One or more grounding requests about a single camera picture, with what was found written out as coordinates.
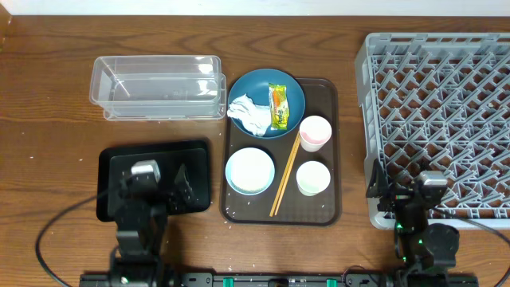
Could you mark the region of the white tissue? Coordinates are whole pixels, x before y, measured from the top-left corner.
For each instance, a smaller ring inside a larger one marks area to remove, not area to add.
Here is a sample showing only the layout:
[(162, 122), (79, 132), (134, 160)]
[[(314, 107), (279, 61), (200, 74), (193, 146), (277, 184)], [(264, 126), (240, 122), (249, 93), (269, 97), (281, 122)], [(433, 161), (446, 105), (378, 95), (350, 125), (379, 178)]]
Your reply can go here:
[(270, 107), (254, 104), (246, 94), (229, 104), (227, 116), (240, 120), (243, 128), (253, 136), (264, 136), (271, 124)]

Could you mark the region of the yellow green snack wrapper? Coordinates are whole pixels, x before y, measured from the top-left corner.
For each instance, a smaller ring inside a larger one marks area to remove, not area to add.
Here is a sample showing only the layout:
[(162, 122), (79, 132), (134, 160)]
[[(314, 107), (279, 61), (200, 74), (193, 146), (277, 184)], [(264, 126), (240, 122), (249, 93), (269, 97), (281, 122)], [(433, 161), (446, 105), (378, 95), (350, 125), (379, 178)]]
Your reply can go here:
[(286, 91), (285, 85), (269, 83), (270, 128), (272, 130), (286, 130), (288, 127), (290, 111)]

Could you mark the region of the white green plastic cup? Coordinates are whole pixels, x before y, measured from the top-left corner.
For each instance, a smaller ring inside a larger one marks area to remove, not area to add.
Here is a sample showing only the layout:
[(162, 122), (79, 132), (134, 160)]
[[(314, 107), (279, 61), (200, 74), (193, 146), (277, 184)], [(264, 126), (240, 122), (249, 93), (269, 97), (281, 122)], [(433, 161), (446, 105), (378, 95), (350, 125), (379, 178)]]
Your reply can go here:
[(326, 190), (331, 182), (331, 175), (321, 162), (308, 161), (299, 166), (296, 182), (303, 195), (314, 196)]

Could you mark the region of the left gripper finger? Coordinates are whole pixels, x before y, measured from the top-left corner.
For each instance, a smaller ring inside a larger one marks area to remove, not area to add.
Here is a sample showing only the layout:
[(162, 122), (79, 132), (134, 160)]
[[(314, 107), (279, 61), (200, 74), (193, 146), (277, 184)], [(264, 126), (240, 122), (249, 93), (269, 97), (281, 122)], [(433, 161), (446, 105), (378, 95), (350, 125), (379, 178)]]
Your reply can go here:
[(175, 197), (179, 202), (187, 207), (196, 203), (196, 195), (190, 185), (186, 165), (183, 163), (178, 170), (174, 180)]
[(125, 199), (130, 195), (131, 177), (122, 178), (116, 188), (115, 195), (120, 199)]

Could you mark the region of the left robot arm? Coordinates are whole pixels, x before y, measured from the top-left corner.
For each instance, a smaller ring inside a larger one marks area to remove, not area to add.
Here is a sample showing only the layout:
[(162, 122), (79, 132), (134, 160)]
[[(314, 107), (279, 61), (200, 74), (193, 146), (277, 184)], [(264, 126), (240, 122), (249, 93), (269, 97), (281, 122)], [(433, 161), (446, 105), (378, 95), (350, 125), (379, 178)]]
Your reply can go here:
[(117, 225), (120, 253), (112, 259), (108, 286), (163, 286), (171, 279), (160, 257), (167, 217), (183, 213), (196, 196), (185, 165), (179, 167), (170, 188), (161, 188), (160, 179), (154, 160), (141, 161), (108, 192), (115, 202), (109, 215)]

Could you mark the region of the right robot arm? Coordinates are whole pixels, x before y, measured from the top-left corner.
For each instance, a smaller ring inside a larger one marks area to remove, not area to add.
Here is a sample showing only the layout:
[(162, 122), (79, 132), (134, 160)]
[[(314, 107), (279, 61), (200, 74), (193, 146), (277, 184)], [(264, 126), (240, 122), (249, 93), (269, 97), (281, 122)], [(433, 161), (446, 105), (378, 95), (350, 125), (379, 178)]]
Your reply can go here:
[(456, 228), (430, 224), (428, 211), (446, 192), (440, 171), (423, 171), (407, 187), (391, 186), (380, 162), (373, 162), (366, 197), (377, 199), (377, 209), (395, 216), (394, 248), (405, 266), (386, 278), (390, 286), (448, 286), (448, 269), (456, 265), (460, 235)]

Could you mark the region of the pink plastic cup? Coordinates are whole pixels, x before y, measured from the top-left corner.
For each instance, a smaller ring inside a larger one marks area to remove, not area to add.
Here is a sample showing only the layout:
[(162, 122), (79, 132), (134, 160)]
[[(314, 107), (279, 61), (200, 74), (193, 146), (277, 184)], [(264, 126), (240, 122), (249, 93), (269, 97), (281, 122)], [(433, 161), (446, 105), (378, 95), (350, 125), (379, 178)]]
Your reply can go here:
[(301, 147), (316, 152), (330, 140), (332, 126), (321, 116), (308, 116), (300, 123), (299, 135)]

